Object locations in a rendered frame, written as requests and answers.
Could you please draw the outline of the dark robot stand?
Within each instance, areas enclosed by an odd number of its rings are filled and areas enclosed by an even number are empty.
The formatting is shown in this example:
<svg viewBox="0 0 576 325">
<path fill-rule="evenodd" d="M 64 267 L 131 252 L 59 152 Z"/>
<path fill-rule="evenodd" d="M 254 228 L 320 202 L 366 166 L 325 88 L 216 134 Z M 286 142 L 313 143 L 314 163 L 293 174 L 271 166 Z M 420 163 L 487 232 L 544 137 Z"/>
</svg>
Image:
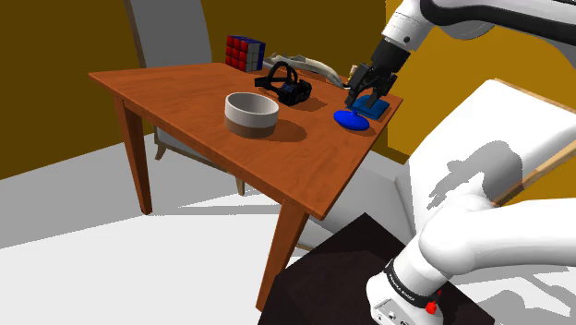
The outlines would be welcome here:
<svg viewBox="0 0 576 325">
<path fill-rule="evenodd" d="M 378 325 L 366 283 L 402 249 L 362 214 L 275 277 L 258 325 Z"/>
</svg>

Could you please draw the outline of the grey shark figure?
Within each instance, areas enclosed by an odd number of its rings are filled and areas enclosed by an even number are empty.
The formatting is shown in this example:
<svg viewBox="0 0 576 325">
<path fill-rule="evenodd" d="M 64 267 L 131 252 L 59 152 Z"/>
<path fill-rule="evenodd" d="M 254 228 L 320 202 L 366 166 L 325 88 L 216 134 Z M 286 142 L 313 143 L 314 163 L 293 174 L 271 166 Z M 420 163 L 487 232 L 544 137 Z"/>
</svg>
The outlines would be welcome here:
<svg viewBox="0 0 576 325">
<path fill-rule="evenodd" d="M 272 66 L 274 66 L 277 62 L 285 62 L 292 68 L 304 69 L 320 74 L 324 76 L 332 85 L 338 88 L 349 88 L 348 84 L 342 81 L 341 76 L 333 68 L 320 61 L 307 58 L 300 54 L 295 56 L 282 56 L 273 53 L 271 56 L 265 57 L 263 62 Z"/>
</svg>

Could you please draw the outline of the grey chair with wooden legs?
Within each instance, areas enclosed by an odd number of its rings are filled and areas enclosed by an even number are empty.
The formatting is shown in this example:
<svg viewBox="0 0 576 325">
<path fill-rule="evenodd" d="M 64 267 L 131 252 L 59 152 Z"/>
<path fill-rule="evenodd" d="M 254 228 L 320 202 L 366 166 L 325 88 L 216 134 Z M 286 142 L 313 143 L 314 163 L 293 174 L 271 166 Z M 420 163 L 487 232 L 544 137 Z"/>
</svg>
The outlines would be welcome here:
<svg viewBox="0 0 576 325">
<path fill-rule="evenodd" d="M 141 68 L 212 61 L 201 0 L 123 0 L 123 4 Z"/>
</svg>

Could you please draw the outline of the white and brown bowl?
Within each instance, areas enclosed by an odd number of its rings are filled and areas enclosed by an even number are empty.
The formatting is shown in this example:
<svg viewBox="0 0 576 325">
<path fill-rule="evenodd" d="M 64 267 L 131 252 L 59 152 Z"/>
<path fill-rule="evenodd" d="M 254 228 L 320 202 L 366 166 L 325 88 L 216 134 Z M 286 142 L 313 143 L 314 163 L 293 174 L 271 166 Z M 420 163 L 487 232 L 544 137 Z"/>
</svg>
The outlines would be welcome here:
<svg viewBox="0 0 576 325">
<path fill-rule="evenodd" d="M 225 98 L 224 124 L 244 138 L 270 136 L 278 120 L 279 104 L 252 92 L 234 92 Z"/>
</svg>

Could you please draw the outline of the red blue white puzzle cube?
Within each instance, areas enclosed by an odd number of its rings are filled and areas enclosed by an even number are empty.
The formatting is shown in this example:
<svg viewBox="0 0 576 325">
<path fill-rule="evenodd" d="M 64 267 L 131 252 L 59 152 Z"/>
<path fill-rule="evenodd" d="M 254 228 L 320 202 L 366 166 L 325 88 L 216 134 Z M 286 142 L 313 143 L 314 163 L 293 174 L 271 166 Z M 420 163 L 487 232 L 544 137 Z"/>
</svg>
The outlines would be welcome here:
<svg viewBox="0 0 576 325">
<path fill-rule="evenodd" d="M 241 35 L 226 38 L 225 61 L 227 66 L 244 72 L 262 69 L 266 43 Z"/>
</svg>

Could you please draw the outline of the blue flat square box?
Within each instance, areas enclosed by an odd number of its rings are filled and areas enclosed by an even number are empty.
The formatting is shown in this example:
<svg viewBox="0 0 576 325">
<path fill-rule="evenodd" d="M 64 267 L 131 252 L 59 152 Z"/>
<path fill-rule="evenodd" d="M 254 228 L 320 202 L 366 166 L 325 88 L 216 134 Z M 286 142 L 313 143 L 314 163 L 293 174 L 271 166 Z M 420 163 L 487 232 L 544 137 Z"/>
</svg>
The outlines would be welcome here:
<svg viewBox="0 0 576 325">
<path fill-rule="evenodd" d="M 358 97 L 353 103 L 352 108 L 366 118 L 379 120 L 383 113 L 390 107 L 390 104 L 381 99 L 378 99 L 370 108 L 367 108 L 366 102 L 368 99 L 369 95 Z"/>
</svg>

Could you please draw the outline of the brown wooden table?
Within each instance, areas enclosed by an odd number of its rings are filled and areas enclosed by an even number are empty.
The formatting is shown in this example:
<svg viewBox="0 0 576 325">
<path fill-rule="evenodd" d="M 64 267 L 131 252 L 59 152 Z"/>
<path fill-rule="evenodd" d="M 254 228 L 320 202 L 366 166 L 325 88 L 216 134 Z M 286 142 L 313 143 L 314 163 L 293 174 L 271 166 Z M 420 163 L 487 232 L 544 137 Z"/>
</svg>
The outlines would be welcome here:
<svg viewBox="0 0 576 325">
<path fill-rule="evenodd" d="M 254 75 L 223 63 L 92 72 L 114 96 L 139 206 L 152 211 L 142 122 L 150 121 L 231 174 L 281 204 L 256 303 L 265 306 L 308 217 L 324 220 L 336 199 L 398 110 L 390 108 L 366 131 L 349 131 L 333 119 L 346 90 L 312 78 L 311 98 L 282 105 L 274 133 L 242 138 L 224 125 L 224 103 L 233 92 L 253 92 Z"/>
</svg>

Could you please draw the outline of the blue round lid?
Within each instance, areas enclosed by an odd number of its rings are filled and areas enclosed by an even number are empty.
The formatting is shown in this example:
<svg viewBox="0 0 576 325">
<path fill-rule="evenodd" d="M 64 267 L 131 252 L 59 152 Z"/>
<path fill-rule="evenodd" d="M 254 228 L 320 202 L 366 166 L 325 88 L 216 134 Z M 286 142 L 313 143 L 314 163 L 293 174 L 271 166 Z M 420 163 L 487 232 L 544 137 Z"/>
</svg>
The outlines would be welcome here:
<svg viewBox="0 0 576 325">
<path fill-rule="evenodd" d="M 334 120 L 343 128 L 353 131 L 364 131 L 369 129 L 369 122 L 356 110 L 339 110 L 333 114 Z"/>
</svg>

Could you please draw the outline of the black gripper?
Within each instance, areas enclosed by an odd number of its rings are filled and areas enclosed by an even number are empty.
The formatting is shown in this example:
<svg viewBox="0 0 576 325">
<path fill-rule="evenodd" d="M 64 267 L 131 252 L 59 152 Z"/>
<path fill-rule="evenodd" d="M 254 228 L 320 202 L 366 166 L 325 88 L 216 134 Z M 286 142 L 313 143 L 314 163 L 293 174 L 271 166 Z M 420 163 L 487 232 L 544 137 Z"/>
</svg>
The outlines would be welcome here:
<svg viewBox="0 0 576 325">
<path fill-rule="evenodd" d="M 383 94 L 387 94 L 410 53 L 396 44 L 382 39 L 371 56 L 371 64 L 360 64 L 346 84 L 348 95 L 346 107 L 352 107 L 361 92 L 373 89 L 366 100 L 366 108 L 371 109 Z"/>
</svg>

